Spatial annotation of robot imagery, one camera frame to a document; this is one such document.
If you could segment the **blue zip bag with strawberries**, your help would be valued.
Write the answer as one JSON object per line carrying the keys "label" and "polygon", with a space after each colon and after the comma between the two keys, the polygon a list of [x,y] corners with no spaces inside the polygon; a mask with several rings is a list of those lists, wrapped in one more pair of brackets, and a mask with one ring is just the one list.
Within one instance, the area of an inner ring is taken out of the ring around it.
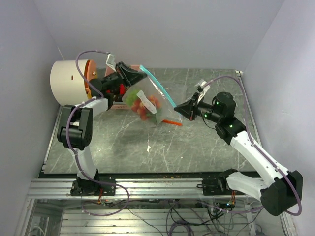
{"label": "blue zip bag with strawberries", "polygon": [[154,84],[161,83],[143,65],[140,65],[138,71],[145,72],[146,78],[129,87],[122,96],[122,101],[136,113],[142,121],[159,125],[164,120],[162,109],[165,108],[166,105],[163,105],[163,96],[159,93]]}

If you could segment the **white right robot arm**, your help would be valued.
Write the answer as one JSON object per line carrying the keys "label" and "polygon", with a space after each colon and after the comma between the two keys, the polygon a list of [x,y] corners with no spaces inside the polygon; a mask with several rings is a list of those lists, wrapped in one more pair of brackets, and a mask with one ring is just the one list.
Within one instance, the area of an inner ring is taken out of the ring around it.
{"label": "white right robot arm", "polygon": [[228,169],[217,178],[217,189],[226,195],[238,191],[259,200],[268,213],[278,216],[297,205],[296,216],[302,211],[303,177],[289,171],[268,154],[235,117],[236,103],[228,92],[218,93],[211,104],[203,101],[201,93],[174,108],[190,121],[196,117],[215,123],[217,135],[237,150],[254,167],[261,179],[246,176],[236,169]]}

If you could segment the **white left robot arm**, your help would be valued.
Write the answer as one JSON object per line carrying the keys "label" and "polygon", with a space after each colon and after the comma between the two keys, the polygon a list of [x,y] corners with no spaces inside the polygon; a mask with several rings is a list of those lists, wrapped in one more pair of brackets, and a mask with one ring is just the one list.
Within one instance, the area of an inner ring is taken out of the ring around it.
{"label": "white left robot arm", "polygon": [[104,186],[100,182],[90,150],[93,136],[93,119],[110,110],[115,99],[121,96],[121,87],[130,88],[147,77],[123,62],[115,71],[103,78],[88,81],[91,99],[79,105],[65,105],[58,126],[57,139],[67,148],[75,161],[77,178],[70,191],[72,196],[95,195]]}

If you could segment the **orange zip bag with vegetables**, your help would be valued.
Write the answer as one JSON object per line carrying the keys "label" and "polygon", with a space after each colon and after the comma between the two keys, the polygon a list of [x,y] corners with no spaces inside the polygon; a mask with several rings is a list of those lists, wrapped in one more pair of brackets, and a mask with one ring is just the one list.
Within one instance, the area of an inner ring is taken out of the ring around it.
{"label": "orange zip bag with vegetables", "polygon": [[162,84],[154,84],[159,93],[163,96],[162,103],[166,105],[162,109],[164,123],[173,124],[177,126],[183,125],[183,116],[174,111],[177,105],[186,101],[187,86],[175,82],[163,82]]}

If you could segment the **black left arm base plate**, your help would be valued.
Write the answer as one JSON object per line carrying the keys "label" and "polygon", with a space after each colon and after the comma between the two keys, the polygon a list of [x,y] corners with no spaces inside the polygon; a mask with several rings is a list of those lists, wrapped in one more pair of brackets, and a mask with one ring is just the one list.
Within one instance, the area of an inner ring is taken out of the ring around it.
{"label": "black left arm base plate", "polygon": [[70,190],[71,196],[114,196],[116,191],[116,181],[107,179],[110,184],[100,184],[94,181],[77,178]]}

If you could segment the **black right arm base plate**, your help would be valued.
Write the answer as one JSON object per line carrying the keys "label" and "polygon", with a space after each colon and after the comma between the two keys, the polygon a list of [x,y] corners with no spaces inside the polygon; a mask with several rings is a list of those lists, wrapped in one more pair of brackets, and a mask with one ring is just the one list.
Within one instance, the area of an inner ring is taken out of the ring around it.
{"label": "black right arm base plate", "polygon": [[218,181],[212,178],[204,178],[196,187],[202,190],[204,196],[232,195],[232,190],[222,189]]}

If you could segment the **pink perforated plastic basket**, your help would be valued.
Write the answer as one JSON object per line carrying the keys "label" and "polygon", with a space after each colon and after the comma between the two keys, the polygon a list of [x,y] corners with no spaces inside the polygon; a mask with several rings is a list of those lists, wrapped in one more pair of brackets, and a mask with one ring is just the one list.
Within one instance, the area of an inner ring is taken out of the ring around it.
{"label": "pink perforated plastic basket", "polygon": [[[139,65],[139,64],[132,64],[132,65],[130,65],[130,67],[131,67],[132,69],[139,70],[140,65]],[[109,66],[106,66],[105,72],[104,72],[104,76],[107,76],[107,75],[109,75],[109,74],[112,74],[113,72],[114,72],[113,69],[111,69]],[[114,101],[114,102],[113,102],[112,109],[116,109],[116,110],[128,110],[129,107],[128,107],[125,103],[123,103],[122,101],[119,101],[119,102],[118,102],[118,101]]]}

